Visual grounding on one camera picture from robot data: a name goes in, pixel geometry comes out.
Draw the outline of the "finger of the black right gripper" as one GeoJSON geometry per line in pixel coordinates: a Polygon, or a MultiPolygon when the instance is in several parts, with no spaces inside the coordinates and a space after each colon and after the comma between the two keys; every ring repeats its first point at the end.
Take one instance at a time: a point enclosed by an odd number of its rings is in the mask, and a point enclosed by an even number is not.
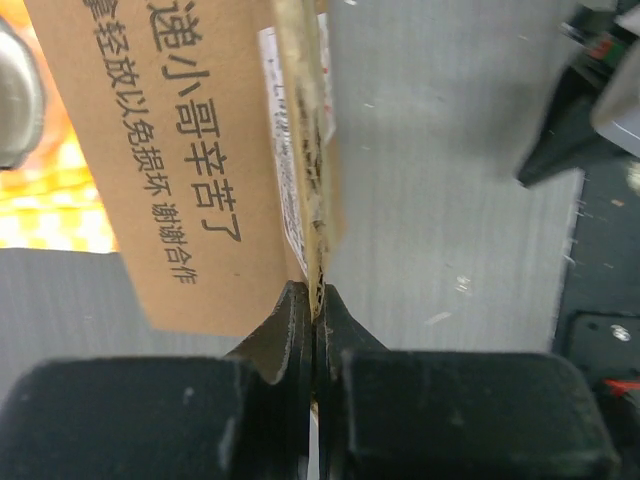
{"type": "Polygon", "coordinates": [[[522,186],[531,188],[565,171],[625,157],[621,147],[591,125],[591,110],[601,93],[575,68],[563,71],[537,140],[516,175],[522,186]]]}

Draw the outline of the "brown cardboard express box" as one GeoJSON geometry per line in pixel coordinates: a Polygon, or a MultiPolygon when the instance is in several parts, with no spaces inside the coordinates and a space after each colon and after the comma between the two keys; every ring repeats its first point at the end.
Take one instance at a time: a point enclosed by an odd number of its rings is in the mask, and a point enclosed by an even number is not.
{"type": "Polygon", "coordinates": [[[30,1],[137,299],[241,336],[317,316],[343,230],[324,1],[30,1]]]}

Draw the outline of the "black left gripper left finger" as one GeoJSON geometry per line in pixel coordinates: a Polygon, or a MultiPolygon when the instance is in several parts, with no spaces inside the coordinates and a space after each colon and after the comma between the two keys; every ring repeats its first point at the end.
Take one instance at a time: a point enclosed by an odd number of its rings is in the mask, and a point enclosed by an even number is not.
{"type": "Polygon", "coordinates": [[[1,407],[5,479],[303,479],[308,472],[307,288],[227,355],[57,359],[1,407]]]}

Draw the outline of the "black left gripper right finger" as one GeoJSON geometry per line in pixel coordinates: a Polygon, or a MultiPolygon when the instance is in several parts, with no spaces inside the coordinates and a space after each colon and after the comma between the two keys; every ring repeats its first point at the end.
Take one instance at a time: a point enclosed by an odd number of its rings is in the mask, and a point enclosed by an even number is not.
{"type": "Polygon", "coordinates": [[[324,479],[614,479],[583,374],[548,353],[386,348],[328,286],[316,322],[324,479]]]}

